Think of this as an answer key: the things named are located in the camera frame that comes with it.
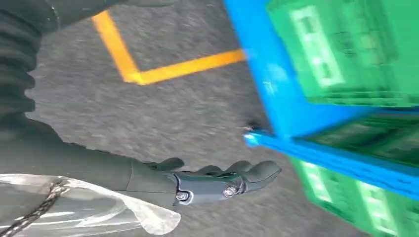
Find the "robotic hand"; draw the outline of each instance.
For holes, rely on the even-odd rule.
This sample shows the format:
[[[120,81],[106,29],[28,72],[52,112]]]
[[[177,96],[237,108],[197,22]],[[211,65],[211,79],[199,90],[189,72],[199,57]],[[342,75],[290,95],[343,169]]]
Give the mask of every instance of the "robotic hand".
[[[179,158],[144,164],[152,170],[160,171],[176,184],[176,200],[173,205],[227,200],[237,195],[258,191],[271,183],[281,171],[273,161],[264,161],[255,166],[248,161],[239,161],[225,171],[209,165],[195,172],[176,172],[176,169],[184,165]]]

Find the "green plastic crate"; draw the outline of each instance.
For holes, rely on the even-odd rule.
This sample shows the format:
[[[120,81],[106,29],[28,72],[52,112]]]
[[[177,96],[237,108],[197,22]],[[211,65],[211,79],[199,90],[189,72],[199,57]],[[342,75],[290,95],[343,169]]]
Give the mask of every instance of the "green plastic crate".
[[[419,201],[290,157],[307,198],[375,237],[419,237]]]
[[[350,177],[290,158],[307,198],[355,227],[370,233],[372,224]]]
[[[371,151],[382,147],[381,141],[397,140],[395,134],[419,124],[418,115],[374,114],[356,119],[345,124],[339,124],[317,134],[304,137],[305,140],[370,154]]]
[[[271,0],[267,11],[310,102],[419,104],[419,1]]]
[[[419,126],[403,129],[359,152],[417,167],[419,166]]]

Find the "gray ground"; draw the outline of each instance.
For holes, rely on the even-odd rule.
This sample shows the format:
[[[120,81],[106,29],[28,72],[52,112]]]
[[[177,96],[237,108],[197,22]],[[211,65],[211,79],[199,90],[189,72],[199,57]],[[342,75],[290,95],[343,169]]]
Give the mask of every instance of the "gray ground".
[[[119,6],[112,15],[142,70],[239,47],[221,0],[184,0],[164,9]],[[151,86],[123,83],[90,20],[49,36],[39,62],[37,87],[28,93],[37,111],[30,116],[67,141],[140,160],[177,156],[192,167],[241,159],[273,159],[283,167],[262,193],[182,208],[182,222],[168,236],[362,235],[304,198],[283,155],[244,145],[239,127],[254,119],[266,124],[245,63]]]

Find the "yellow painted line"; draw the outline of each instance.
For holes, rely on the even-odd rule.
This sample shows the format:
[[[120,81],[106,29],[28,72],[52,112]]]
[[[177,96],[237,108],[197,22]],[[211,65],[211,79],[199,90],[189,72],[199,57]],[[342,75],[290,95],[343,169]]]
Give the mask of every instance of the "yellow painted line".
[[[140,72],[131,57],[119,30],[107,12],[94,16],[93,23],[108,48],[125,82],[148,85],[180,76],[237,63],[246,59],[241,49]]]
[[[241,49],[141,72],[142,84],[152,84],[245,60]]]
[[[124,81],[141,81],[141,74],[109,12],[103,11],[92,17],[92,20]]]

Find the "blue pallet edge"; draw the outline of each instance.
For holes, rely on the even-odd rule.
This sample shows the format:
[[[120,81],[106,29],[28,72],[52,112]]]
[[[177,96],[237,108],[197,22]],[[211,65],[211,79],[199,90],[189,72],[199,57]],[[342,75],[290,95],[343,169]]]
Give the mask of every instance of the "blue pallet edge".
[[[264,131],[247,133],[244,135],[244,139],[252,147],[264,146],[362,182],[419,200],[419,190],[417,189],[419,169],[417,168],[305,141],[284,142]]]
[[[225,0],[234,29],[248,57],[256,88],[280,139],[310,134],[377,110],[374,107],[310,104],[281,39],[266,13],[267,0]]]
[[[274,132],[245,134],[247,145],[265,146],[419,200],[419,169],[294,139],[381,109],[308,103],[265,11],[268,0],[224,2]]]

